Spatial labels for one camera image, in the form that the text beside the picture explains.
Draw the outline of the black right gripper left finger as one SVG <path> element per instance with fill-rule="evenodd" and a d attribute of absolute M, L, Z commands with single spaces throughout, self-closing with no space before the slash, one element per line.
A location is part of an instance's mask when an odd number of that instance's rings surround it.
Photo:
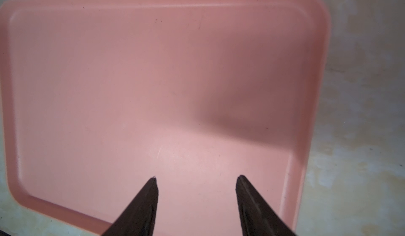
<path fill-rule="evenodd" d="M 102 235 L 152 236 L 156 221 L 158 196 L 157 179 L 152 177 Z"/>

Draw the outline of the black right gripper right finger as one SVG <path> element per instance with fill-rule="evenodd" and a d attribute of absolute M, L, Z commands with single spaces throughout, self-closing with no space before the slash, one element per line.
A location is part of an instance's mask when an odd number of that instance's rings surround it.
<path fill-rule="evenodd" d="M 236 182 L 236 195 L 244 236 L 295 236 L 246 176 Z"/>

